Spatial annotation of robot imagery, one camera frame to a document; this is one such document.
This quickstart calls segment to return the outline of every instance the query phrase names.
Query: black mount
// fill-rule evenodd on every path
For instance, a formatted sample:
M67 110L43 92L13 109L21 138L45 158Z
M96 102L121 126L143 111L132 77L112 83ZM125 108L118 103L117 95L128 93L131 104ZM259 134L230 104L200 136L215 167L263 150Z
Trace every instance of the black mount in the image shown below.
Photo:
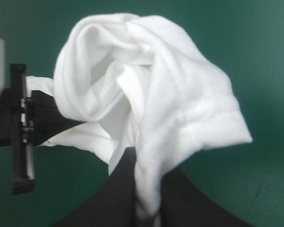
M64 118L54 98L33 91L27 96L26 65L10 65L11 88L0 96L0 147L12 146L12 194L35 189L33 146L66 129L82 124Z

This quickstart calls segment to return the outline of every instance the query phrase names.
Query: fabric fold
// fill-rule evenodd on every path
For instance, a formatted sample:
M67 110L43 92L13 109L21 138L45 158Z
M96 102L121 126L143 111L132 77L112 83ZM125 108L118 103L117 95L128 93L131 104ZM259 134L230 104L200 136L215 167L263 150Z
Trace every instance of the fabric fold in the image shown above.
M98 123L118 141L110 173L136 147L140 219L158 220L162 176L193 153L252 141L228 76L161 16L79 21L55 66L54 98L65 117Z

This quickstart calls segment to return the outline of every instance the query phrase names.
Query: green background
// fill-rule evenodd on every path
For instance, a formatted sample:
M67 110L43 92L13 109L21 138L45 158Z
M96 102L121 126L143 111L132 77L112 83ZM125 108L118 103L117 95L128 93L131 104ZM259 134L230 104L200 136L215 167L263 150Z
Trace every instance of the green background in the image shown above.
M253 143L201 151L181 167L241 219L284 227L284 0L0 0L6 74L9 63L26 63L28 75L52 77L75 23L114 12L169 18L229 75ZM49 226L107 178L87 151L38 147L34 156L36 190L11 196L11 149L0 148L0 227Z

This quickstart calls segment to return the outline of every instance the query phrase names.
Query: white cloth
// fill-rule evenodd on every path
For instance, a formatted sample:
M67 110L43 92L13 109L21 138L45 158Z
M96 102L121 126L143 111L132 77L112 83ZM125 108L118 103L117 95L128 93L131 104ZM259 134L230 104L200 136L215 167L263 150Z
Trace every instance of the white cloth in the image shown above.
M27 96L31 96L33 90L39 90L53 96L53 79L27 77ZM41 146L63 145L88 150L94 152L98 158L108 164L117 142L117 140L111 138L99 123L87 122L60 132L45 141Z
M201 149L251 142L228 76L160 16L96 15L72 29L54 72L67 118L98 122L118 141L111 173L135 146L137 215L160 206L160 179Z

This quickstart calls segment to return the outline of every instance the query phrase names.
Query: green wall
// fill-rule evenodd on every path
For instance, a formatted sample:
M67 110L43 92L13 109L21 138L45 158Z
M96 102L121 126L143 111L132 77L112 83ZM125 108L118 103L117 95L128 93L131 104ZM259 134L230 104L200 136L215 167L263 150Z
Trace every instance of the green wall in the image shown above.
M131 12L181 25L230 77L254 142L198 152L181 167L208 197L258 227L284 227L284 0L0 0L8 63L53 76L56 57L84 16ZM35 148L36 190L11 196L11 150L0 148L0 227L46 227L107 178L95 155Z

